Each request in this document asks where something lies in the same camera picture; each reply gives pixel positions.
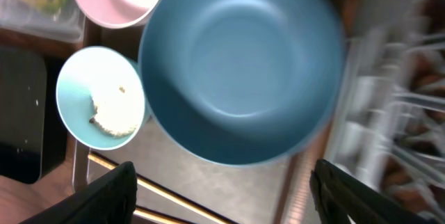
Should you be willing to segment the dark blue plate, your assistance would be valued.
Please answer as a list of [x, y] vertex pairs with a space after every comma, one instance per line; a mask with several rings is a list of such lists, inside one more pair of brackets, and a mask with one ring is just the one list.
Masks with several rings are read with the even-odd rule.
[[138, 64], [169, 137], [244, 166], [311, 143], [335, 108], [345, 48], [328, 0], [160, 0]]

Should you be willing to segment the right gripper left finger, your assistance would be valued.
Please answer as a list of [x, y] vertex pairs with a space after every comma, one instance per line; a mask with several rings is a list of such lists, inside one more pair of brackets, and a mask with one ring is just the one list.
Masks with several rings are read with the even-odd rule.
[[21, 224], [130, 223], [136, 209], [137, 175], [126, 161], [58, 204]]

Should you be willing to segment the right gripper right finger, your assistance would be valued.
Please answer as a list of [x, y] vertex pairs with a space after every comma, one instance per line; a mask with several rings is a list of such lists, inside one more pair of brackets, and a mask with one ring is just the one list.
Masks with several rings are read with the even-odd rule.
[[316, 161], [310, 189], [322, 224], [433, 224], [380, 195], [324, 159]]

